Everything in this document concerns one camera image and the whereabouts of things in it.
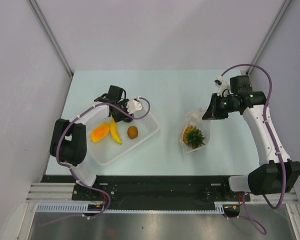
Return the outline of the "yellow toy banana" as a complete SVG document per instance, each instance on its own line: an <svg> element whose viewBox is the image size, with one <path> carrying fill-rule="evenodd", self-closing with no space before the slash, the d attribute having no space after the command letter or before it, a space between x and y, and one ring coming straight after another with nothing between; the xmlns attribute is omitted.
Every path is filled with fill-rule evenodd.
<svg viewBox="0 0 300 240"><path fill-rule="evenodd" d="M109 131L111 134L112 139L117 143L117 144L122 144L122 139L118 133L117 130L117 123L115 122L114 119L111 120L110 124L109 124Z"/></svg>

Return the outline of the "orange papaya slice toy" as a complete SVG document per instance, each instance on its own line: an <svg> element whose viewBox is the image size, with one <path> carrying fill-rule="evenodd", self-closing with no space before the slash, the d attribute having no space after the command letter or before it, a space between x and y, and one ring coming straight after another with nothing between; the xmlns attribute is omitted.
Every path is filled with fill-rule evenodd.
<svg viewBox="0 0 300 240"><path fill-rule="evenodd" d="M110 125L105 122L91 132L90 139L93 143L99 143L108 135L109 131Z"/></svg>

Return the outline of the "clear zip top bag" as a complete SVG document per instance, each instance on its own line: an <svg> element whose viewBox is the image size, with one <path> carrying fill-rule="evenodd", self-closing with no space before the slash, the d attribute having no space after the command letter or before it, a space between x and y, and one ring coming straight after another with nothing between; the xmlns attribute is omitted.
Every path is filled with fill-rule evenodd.
<svg viewBox="0 0 300 240"><path fill-rule="evenodd" d="M198 108L184 116L179 138L184 155L201 150L208 145L211 121L202 119L206 111L204 108Z"/></svg>

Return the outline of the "toy pineapple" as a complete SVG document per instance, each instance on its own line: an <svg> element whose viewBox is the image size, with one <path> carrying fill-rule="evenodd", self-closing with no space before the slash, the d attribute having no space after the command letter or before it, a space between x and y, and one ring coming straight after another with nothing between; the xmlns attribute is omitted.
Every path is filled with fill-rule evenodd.
<svg viewBox="0 0 300 240"><path fill-rule="evenodd" d="M204 145L205 137L203 132L196 126L187 126L182 135L183 143L189 148L195 150Z"/></svg>

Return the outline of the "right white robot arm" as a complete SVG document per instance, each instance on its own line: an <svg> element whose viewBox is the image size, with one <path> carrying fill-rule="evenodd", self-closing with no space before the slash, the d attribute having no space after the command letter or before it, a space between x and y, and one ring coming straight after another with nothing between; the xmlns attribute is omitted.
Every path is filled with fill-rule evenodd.
<svg viewBox="0 0 300 240"><path fill-rule="evenodd" d="M215 81L218 92L211 96L203 120L223 120L238 112L247 123L256 145L259 167L247 175L229 177L220 188L221 196L232 201L239 192L253 195L288 193L300 176L300 162L292 161L283 148L272 123L267 98L262 91L253 91L250 78L238 75Z"/></svg>

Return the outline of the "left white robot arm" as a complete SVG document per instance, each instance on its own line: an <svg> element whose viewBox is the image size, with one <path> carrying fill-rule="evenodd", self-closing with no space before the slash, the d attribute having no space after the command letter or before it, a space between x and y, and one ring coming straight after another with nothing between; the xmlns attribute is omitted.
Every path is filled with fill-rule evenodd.
<svg viewBox="0 0 300 240"><path fill-rule="evenodd" d="M90 200L100 196L101 188L94 184L96 174L87 155L87 123L99 122L107 117L116 123L128 119L127 93L118 86L111 85L107 93L96 98L87 110L72 120L59 118L55 124L50 144L50 155L57 163L69 169L77 183L84 186L83 194Z"/></svg>

